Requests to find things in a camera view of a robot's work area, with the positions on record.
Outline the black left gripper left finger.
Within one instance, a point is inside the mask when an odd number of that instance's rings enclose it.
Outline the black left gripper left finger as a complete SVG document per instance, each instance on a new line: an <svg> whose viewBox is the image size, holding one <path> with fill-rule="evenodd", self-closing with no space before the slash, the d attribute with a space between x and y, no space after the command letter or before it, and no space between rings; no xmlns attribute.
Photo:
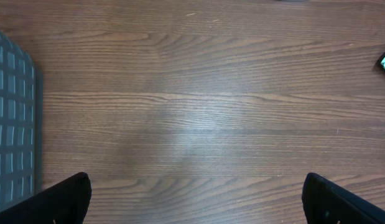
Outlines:
<svg viewBox="0 0 385 224"><path fill-rule="evenodd" d="M0 224L82 224L91 194L88 174L79 172L0 212Z"/></svg>

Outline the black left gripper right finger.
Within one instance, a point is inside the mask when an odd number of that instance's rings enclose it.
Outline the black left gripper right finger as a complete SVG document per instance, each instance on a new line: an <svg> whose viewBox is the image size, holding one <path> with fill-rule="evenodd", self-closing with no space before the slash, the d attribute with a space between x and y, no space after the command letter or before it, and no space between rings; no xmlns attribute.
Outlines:
<svg viewBox="0 0 385 224"><path fill-rule="evenodd" d="M385 224L385 211L316 174L306 176L302 203L308 224Z"/></svg>

